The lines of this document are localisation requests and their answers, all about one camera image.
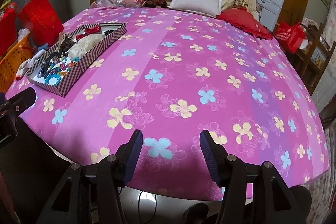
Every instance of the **red pillow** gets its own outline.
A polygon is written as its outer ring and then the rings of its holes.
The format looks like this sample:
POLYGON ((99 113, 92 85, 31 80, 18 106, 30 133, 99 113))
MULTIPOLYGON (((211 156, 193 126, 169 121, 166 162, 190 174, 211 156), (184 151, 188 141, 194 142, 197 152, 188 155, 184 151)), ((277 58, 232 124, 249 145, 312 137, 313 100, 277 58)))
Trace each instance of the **red pillow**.
POLYGON ((225 20, 236 28, 242 29, 255 37, 272 39, 268 30, 256 21, 251 13, 244 8, 231 8, 216 16, 217 19, 225 20))

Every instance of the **shoe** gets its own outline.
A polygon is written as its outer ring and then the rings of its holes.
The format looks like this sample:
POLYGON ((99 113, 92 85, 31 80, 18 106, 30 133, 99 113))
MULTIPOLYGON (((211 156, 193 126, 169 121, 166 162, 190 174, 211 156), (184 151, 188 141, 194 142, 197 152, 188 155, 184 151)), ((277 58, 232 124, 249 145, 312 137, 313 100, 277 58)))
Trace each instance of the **shoe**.
POLYGON ((209 207, 205 203, 197 203, 185 210, 183 218, 185 224, 194 224, 197 219, 206 219, 209 213, 209 207))

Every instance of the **striped box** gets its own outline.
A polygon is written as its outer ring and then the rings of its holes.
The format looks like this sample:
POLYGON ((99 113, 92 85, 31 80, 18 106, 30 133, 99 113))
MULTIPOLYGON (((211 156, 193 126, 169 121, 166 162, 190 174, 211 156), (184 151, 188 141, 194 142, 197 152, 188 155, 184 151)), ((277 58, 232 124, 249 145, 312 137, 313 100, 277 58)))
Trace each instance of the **striped box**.
POLYGON ((100 26, 102 29, 115 29, 114 32, 105 37, 96 46, 94 46, 86 55, 84 55, 73 67, 72 69, 62 78, 62 80, 57 85, 47 85, 44 83, 39 83, 33 80, 36 75, 35 70, 39 69, 44 60, 52 53, 58 49, 61 42, 56 43, 52 46, 26 73, 28 81, 34 85, 38 85, 41 88, 48 90, 54 94, 65 97, 69 92, 71 87, 76 83, 79 77, 87 70, 87 68, 95 61, 109 46, 111 46, 119 37, 121 37, 126 32, 126 23, 96 23, 87 24, 79 27, 69 35, 75 37, 77 34, 83 33, 85 28, 93 28, 95 26, 100 26))

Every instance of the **floral bedsheet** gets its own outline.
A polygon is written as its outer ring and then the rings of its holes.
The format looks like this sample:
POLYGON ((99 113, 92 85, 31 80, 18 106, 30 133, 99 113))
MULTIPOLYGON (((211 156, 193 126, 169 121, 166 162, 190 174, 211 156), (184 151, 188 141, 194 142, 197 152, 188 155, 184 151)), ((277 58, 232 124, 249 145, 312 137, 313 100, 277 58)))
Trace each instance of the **floral bedsheet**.
MULTIPOLYGON (((245 162, 273 162, 289 187, 327 171, 318 113, 275 39, 165 9, 84 10, 64 27, 96 22, 128 22, 127 33, 65 98, 33 86, 36 102, 22 114, 66 157, 98 162, 141 129, 143 148, 128 186, 195 200, 223 197, 201 153, 203 129, 245 162)), ((26 78, 14 82, 6 96, 28 86, 26 78)))

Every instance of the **red bag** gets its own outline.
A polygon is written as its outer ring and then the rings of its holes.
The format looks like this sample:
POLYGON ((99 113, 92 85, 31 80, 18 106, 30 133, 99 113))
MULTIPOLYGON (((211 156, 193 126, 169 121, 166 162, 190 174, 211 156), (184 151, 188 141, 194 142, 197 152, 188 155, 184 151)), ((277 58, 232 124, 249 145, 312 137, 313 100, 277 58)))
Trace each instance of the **red bag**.
POLYGON ((300 28, 300 23, 291 27, 287 23, 281 22, 278 30, 274 34, 274 37, 286 51, 294 54, 300 47, 306 35, 300 28))
POLYGON ((15 30, 16 12, 12 7, 16 7, 15 3, 5 8, 5 13, 0 20, 0 56, 12 45, 17 39, 15 30))
POLYGON ((53 45, 64 27, 48 0, 30 0, 18 14, 37 46, 53 45))

